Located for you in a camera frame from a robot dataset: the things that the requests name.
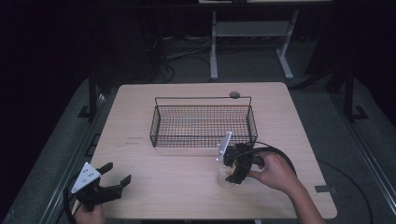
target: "wire basket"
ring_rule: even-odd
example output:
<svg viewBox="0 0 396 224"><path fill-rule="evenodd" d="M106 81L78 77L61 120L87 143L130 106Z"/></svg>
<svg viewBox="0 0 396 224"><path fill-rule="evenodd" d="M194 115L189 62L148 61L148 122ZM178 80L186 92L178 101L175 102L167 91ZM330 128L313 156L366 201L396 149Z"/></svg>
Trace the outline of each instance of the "wire basket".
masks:
<svg viewBox="0 0 396 224"><path fill-rule="evenodd" d="M229 145L257 140L251 97L246 105L181 105L179 100L213 103L230 97L157 97L150 130L154 147L217 147L228 131ZM170 105L159 105L167 99Z"/></svg>

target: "wire mesh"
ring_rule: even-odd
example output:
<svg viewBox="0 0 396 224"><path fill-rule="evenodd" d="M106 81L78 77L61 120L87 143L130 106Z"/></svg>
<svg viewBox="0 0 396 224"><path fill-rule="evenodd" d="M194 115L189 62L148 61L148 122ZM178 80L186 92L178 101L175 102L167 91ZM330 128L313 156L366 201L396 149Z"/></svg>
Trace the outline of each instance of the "wire mesh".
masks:
<svg viewBox="0 0 396 224"><path fill-rule="evenodd" d="M154 147L216 147L228 131L230 145L256 141L251 105L156 105L150 139Z"/></svg>

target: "person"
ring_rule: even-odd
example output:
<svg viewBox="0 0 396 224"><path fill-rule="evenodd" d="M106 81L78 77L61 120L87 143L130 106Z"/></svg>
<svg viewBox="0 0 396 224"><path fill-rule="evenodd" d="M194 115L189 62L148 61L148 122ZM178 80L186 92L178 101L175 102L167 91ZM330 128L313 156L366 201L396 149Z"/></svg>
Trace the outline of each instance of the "person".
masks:
<svg viewBox="0 0 396 224"><path fill-rule="evenodd" d="M250 171L247 176L260 181L262 184L284 192L293 204L300 224L325 223L308 191L300 182L286 161L273 152L259 152L265 161L261 171ZM92 212L88 212L82 205L75 213L77 224L103 224L105 214L102 205L96 205Z"/></svg>

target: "white desk frame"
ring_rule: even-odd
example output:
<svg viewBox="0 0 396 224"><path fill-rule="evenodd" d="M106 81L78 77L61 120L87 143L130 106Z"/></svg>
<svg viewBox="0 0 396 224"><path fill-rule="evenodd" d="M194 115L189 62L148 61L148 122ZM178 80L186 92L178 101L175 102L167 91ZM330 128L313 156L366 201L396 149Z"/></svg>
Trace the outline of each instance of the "white desk frame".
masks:
<svg viewBox="0 0 396 224"><path fill-rule="evenodd" d="M294 25L299 10L294 10L289 21L217 21L217 13L213 12L212 21L212 50L210 52L210 78L217 80L218 60L216 57L216 41L218 36L284 36L281 49L276 50L276 56L282 66L286 79L293 79L286 51L289 46Z"/></svg>

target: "light wood table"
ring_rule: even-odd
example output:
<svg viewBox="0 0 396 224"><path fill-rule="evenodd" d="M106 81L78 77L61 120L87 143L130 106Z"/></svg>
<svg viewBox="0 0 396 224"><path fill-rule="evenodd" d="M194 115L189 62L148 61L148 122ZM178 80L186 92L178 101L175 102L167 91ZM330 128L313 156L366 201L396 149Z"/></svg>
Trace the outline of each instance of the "light wood table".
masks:
<svg viewBox="0 0 396 224"><path fill-rule="evenodd" d="M247 178L225 189L217 182L215 147L153 147L149 132L155 97L228 96L239 91L252 97L258 141L283 150L325 218L336 216L329 192L302 123L282 83L209 83L127 85L119 89L98 146L94 167L112 161L101 186L119 184L127 175L132 183L122 198L105 203L109 218L130 219L261 219L296 218L289 198Z"/></svg>

